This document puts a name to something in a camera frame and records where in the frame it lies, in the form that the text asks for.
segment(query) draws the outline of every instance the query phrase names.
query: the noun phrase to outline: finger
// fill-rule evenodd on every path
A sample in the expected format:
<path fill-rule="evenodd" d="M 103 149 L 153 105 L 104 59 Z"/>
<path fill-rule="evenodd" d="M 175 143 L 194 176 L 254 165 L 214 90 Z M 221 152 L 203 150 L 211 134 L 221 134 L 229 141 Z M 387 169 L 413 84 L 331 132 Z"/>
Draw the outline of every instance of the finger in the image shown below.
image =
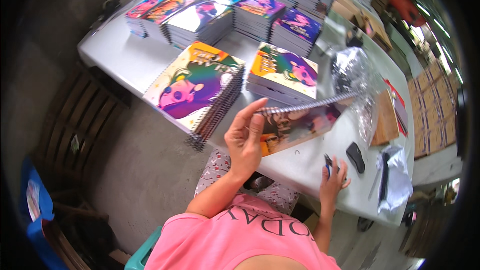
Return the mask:
<path fill-rule="evenodd" d="M 328 180 L 328 169 L 326 166 L 323 166 L 323 168 L 321 169 L 321 184 L 325 184 L 327 183 L 327 180 Z"/>
<path fill-rule="evenodd" d="M 334 155 L 332 157 L 332 172 L 330 173 L 330 176 L 336 177 L 338 171 L 339 171 L 339 167 L 337 164 L 337 157 Z"/>
<path fill-rule="evenodd" d="M 258 99 L 249 105 L 247 105 L 243 110 L 240 110 L 235 118 L 233 119 L 232 124 L 230 125 L 230 129 L 234 130 L 241 130 L 245 126 L 245 123 L 252 117 L 252 115 L 257 111 L 259 108 L 265 106 L 267 104 L 268 98 L 263 97 Z"/>
<path fill-rule="evenodd" d="M 342 175 L 342 179 L 345 180 L 347 178 L 347 173 L 349 171 L 349 166 L 347 165 L 347 163 L 342 159 L 340 160 L 340 171 L 343 170 L 343 175 Z"/>
<path fill-rule="evenodd" d="M 348 187 L 351 182 L 352 182 L 352 179 L 349 178 L 349 179 L 346 181 L 346 183 L 344 183 L 344 184 L 341 186 L 340 190 L 345 189 L 346 187 Z"/>
<path fill-rule="evenodd" d="M 261 114 L 255 114 L 250 120 L 247 146 L 254 146 L 260 143 L 260 138 L 264 131 L 265 117 Z"/>

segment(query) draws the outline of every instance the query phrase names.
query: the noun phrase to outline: white table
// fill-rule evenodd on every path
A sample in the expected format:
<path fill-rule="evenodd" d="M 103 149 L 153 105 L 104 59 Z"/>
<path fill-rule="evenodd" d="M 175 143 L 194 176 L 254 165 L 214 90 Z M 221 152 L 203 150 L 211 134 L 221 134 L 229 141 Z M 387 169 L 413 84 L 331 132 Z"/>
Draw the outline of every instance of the white table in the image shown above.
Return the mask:
<path fill-rule="evenodd" d="M 321 38 L 317 40 L 317 45 L 322 48 L 328 46 L 324 40 L 327 40 L 329 44 L 342 44 L 343 42 L 344 45 L 345 27 L 338 25 L 331 19 L 326 19 Z M 411 177 L 414 160 L 414 129 L 411 100 L 405 76 L 377 44 L 368 37 L 364 39 L 364 50 L 373 66 L 393 84 L 405 101 L 408 113 L 408 130 L 411 135 L 409 138 L 400 135 L 391 143 L 402 145 L 405 148 L 408 173 Z M 249 69 L 258 45 L 259 42 L 233 32 L 221 40 L 216 47 L 245 60 L 246 69 Z M 103 69 L 105 73 L 139 98 L 142 97 L 152 81 L 165 69 L 166 65 L 181 52 L 179 49 L 166 46 L 155 39 L 140 39 L 131 34 L 123 16 L 114 18 L 94 35 L 88 34 L 85 36 L 78 44 L 78 51 L 87 65 L 98 66 Z M 319 64 L 319 69 L 325 69 L 329 63 L 329 56 L 320 57 L 321 52 L 322 50 L 318 46 L 315 47 L 310 58 Z M 320 90 L 320 92 L 322 94 L 328 93 L 325 90 Z M 242 91 L 239 99 L 210 138 L 210 143 L 213 146 L 226 151 L 223 135 L 230 126 L 233 117 L 240 109 L 257 98 L 259 96 L 249 91 Z M 279 106 L 282 104 L 270 100 L 269 105 Z M 325 164 L 324 153 L 329 156 L 336 155 L 347 162 L 348 177 L 352 179 L 351 185 L 340 192 L 337 208 L 384 225 L 400 225 L 405 206 L 394 215 L 389 215 L 386 212 L 377 214 L 380 179 L 377 180 L 376 186 L 373 186 L 373 184 L 377 172 L 375 162 L 381 147 L 360 148 L 366 170 L 363 174 L 359 174 L 346 156 L 345 150 L 351 142 L 361 145 L 355 114 L 348 109 L 340 116 L 333 129 L 325 135 L 264 157 L 261 160 L 258 172 L 275 181 L 290 185 L 303 194 L 317 198 L 322 180 L 321 169 Z M 374 193 L 369 201 L 368 195 L 372 188 L 374 188 Z"/>

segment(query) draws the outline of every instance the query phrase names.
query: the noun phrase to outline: plastic bag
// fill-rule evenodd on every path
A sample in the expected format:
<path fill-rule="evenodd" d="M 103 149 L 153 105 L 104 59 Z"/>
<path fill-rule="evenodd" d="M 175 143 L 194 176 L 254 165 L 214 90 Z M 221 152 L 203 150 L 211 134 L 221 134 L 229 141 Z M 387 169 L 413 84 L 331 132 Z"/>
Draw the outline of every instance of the plastic bag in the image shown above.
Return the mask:
<path fill-rule="evenodd" d="M 374 71 L 367 54 L 360 47 L 349 47 L 338 51 L 332 57 L 332 81 L 336 94 L 357 92 L 352 103 L 358 121 L 358 131 L 368 148 L 377 129 L 378 95 L 387 85 L 380 74 Z"/>
<path fill-rule="evenodd" d="M 412 195 L 413 186 L 407 170 L 407 159 L 403 146 L 388 146 L 381 151 L 377 158 L 377 171 L 381 173 L 384 170 L 383 153 L 388 153 L 390 156 L 387 161 L 388 183 L 385 200 L 380 201 L 379 199 L 378 213 L 386 210 L 393 214 Z"/>

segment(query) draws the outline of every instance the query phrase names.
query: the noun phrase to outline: gray patterned pants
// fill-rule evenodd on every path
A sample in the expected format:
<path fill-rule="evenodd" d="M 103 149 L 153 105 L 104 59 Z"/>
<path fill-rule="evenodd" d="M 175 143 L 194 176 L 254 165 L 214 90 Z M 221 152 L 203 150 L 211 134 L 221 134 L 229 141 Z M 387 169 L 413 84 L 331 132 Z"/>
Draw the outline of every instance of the gray patterned pants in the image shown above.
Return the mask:
<path fill-rule="evenodd" d="M 230 166 L 230 156 L 214 148 L 198 180 L 194 197 L 224 176 L 230 170 Z M 299 194 L 290 187 L 277 182 L 268 185 L 269 181 L 271 182 L 267 177 L 261 177 L 255 181 L 255 186 L 260 189 L 256 197 L 270 203 L 277 211 L 290 215 L 297 203 Z"/>

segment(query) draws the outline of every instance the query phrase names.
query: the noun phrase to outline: clear plastic wrap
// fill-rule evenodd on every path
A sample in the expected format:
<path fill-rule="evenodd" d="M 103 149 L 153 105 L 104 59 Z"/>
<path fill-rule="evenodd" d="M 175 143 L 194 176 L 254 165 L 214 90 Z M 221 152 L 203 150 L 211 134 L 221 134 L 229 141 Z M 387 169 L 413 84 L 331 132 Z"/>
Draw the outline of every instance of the clear plastic wrap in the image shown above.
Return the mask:
<path fill-rule="evenodd" d="M 349 47 L 332 56 L 332 81 L 336 94 L 356 91 L 359 96 L 351 108 L 358 120 L 358 132 L 368 148 L 377 128 L 378 95 L 387 85 L 372 67 L 367 54 L 360 47 Z"/>

